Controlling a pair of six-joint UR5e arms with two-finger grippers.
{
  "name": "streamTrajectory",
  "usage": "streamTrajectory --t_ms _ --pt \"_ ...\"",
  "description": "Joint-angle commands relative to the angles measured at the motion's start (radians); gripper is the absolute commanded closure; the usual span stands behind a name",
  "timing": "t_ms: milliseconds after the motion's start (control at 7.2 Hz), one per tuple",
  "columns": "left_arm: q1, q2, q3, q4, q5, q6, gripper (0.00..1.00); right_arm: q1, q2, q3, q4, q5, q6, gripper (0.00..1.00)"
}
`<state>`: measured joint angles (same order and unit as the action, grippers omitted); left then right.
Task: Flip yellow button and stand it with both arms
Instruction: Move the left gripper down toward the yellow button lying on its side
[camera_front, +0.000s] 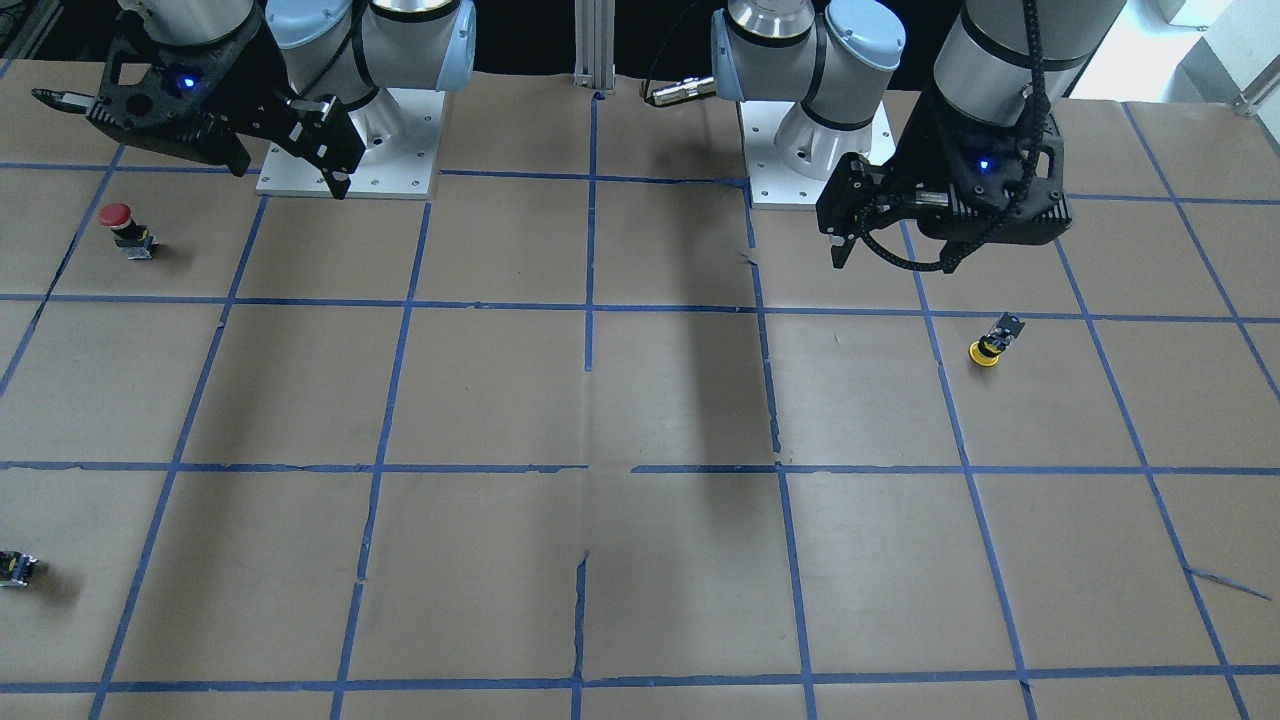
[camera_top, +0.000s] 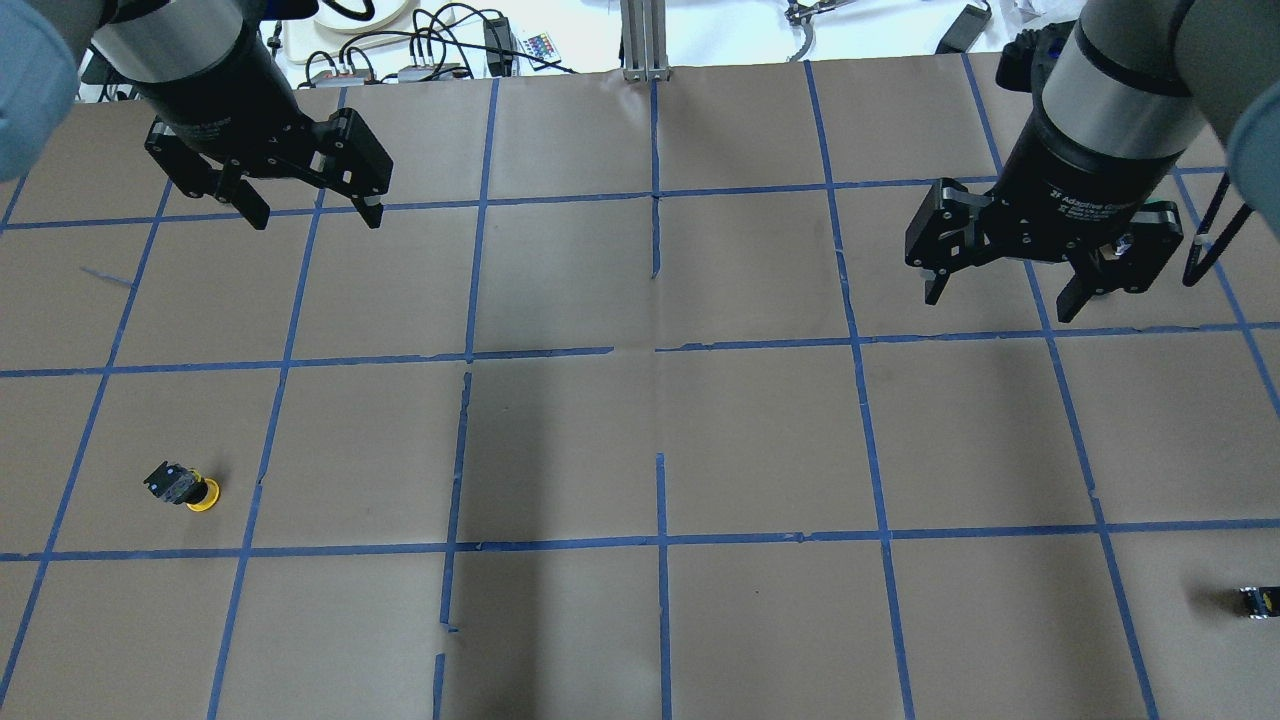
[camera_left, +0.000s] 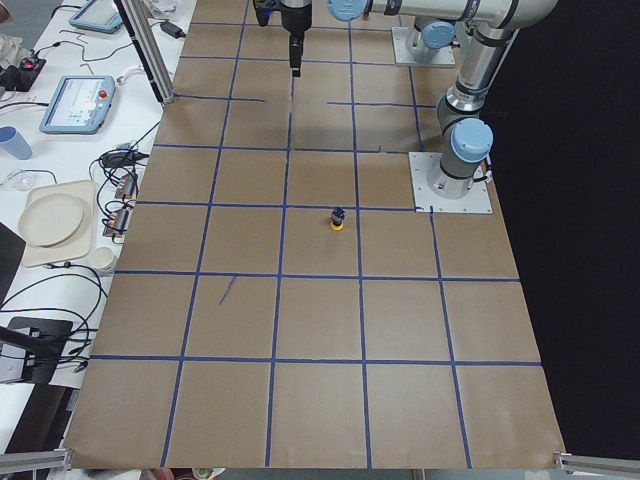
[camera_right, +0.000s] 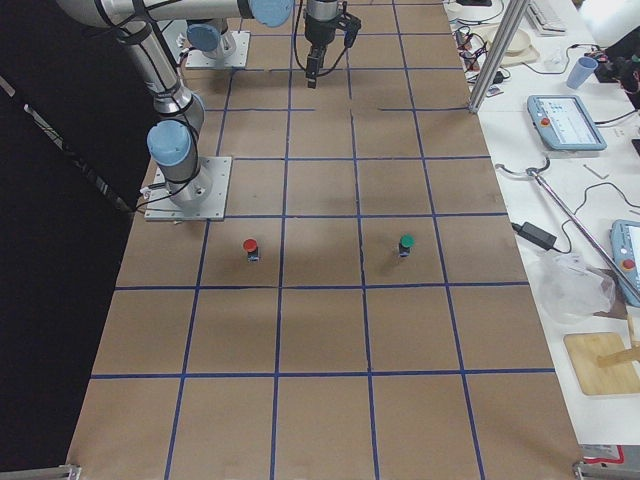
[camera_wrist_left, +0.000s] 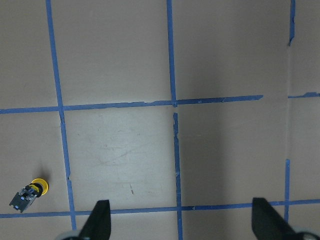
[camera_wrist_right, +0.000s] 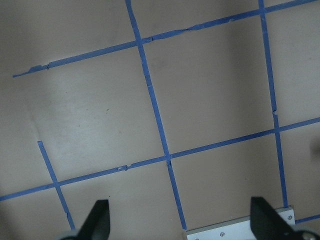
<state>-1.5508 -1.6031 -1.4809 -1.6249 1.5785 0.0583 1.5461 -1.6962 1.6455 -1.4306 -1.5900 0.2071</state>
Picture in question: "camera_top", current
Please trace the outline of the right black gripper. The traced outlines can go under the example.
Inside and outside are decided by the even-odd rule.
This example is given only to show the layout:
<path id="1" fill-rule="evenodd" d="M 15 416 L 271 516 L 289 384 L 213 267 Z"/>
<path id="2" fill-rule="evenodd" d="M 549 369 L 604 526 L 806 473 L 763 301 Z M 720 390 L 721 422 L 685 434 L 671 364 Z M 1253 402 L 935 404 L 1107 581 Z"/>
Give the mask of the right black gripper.
<path id="1" fill-rule="evenodd" d="M 905 232 L 905 263 L 922 272 L 934 306 L 963 269 L 1066 256 L 1073 277 L 1055 306 L 1069 323 L 1096 296 L 1148 291 L 1169 264 L 1184 238 L 1178 205 L 1147 200 L 1170 168 L 1170 158 L 1087 149 L 1033 106 L 988 193 L 955 179 L 931 184 Z"/>

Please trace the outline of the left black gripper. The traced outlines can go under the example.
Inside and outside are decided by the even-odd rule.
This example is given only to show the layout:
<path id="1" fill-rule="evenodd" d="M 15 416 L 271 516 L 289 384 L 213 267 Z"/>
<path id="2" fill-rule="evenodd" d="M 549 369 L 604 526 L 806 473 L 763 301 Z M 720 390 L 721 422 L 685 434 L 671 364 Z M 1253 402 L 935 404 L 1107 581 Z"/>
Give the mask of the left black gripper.
<path id="1" fill-rule="evenodd" d="M 367 122 L 342 108 L 317 122 L 301 111 L 285 77 L 261 42 L 257 26 L 218 24 L 212 59 L 195 70 L 174 61 L 155 82 L 138 79 L 140 94 L 157 119 L 146 137 L 148 155 L 170 182 L 192 199 L 212 196 L 265 231 L 270 208 L 251 178 L 296 178 L 349 199 L 365 224 L 381 225 L 383 196 L 394 161 Z"/>

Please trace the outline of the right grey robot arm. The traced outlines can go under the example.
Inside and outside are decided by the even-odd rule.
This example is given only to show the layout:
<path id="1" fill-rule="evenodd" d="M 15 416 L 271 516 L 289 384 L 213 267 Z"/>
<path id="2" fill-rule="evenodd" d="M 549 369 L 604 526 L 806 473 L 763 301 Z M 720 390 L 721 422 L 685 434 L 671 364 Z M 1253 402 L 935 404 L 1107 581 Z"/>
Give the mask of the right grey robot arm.
<path id="1" fill-rule="evenodd" d="M 1004 258 L 1071 266 L 1062 323 L 1096 296 L 1146 292 L 1185 236 L 1176 206 L 1152 195 L 1204 128 L 1222 142 L 1220 191 L 1242 206 L 1219 236 L 1199 224 L 1183 283 L 1198 284 L 1251 217 L 1276 228 L 1277 18 L 1275 1 L 1088 1 L 1074 22 L 1015 37 L 996 81 L 1032 109 L 995 186 L 936 179 L 906 229 L 925 302 Z"/>

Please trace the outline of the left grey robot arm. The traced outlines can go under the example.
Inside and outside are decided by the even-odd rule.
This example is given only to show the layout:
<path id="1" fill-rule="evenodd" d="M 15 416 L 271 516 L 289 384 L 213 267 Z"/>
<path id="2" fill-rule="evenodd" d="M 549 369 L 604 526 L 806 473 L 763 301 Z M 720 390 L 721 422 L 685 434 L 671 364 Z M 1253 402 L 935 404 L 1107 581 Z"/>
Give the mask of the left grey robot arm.
<path id="1" fill-rule="evenodd" d="M 155 110 L 147 154 L 186 196 L 210 196 L 264 229 L 256 179 L 302 181 L 347 197 L 378 228 L 394 163 L 352 109 L 303 113 L 266 47 L 265 20 L 317 1 L 5 1 L 1 176 L 17 181 L 65 120 L 95 50 Z"/>

